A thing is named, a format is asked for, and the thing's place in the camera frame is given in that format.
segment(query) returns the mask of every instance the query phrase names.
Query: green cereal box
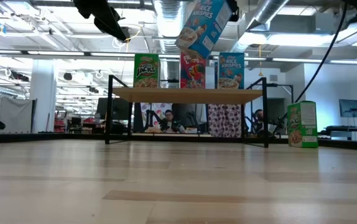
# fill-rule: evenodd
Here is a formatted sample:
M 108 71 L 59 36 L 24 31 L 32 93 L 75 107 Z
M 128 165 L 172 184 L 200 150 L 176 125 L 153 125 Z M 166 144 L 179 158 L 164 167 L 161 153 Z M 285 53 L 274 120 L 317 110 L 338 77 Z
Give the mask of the green cereal box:
M 302 101 L 288 106 L 289 146 L 318 147 L 315 102 Z
M 136 54 L 134 56 L 133 87 L 158 88 L 159 72 L 159 55 Z

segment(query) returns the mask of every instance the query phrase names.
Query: man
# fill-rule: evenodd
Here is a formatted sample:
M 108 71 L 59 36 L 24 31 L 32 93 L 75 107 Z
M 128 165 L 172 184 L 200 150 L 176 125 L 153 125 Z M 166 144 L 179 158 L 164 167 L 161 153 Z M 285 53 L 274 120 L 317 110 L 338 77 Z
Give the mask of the man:
M 164 133 L 184 133 L 185 129 L 184 127 L 174 121 L 174 115 L 171 110 L 166 110 L 165 111 L 165 117 L 167 120 L 167 129 L 164 130 Z
M 255 128 L 255 132 L 258 133 L 261 130 L 263 130 L 263 121 L 264 121 L 264 112 L 261 109 L 256 110 L 256 112 L 254 112 L 254 120 L 255 123 L 254 128 Z

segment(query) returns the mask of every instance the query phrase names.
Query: shelf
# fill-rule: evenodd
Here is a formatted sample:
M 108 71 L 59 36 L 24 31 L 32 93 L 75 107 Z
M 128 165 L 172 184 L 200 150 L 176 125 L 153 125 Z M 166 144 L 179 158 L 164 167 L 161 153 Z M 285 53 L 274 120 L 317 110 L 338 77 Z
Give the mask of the shelf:
M 113 88 L 113 93 L 133 103 L 214 103 L 242 105 L 262 96 L 261 90 L 205 90 L 166 88 Z

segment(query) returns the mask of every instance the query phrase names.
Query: wooden floor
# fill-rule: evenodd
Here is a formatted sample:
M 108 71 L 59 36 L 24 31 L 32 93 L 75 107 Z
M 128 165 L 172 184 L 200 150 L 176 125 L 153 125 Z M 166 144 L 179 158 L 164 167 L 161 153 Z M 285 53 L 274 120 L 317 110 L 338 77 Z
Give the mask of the wooden floor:
M 0 144 L 0 223 L 357 224 L 357 151 Z

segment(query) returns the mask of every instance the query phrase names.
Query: cardboard box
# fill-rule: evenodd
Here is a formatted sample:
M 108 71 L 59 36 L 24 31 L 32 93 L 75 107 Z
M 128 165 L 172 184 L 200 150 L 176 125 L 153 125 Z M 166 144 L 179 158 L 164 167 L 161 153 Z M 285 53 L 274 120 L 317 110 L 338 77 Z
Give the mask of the cardboard box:
M 232 14 L 226 0 L 198 0 L 176 45 L 191 57 L 207 59 Z
M 315 102 L 302 101 L 288 106 L 289 146 L 318 147 Z
M 160 60 L 157 54 L 136 54 L 134 56 L 133 87 L 159 87 Z
M 245 54 L 220 53 L 218 88 L 244 88 Z
M 180 57 L 180 88 L 205 88 L 206 60 L 192 58 L 187 54 Z

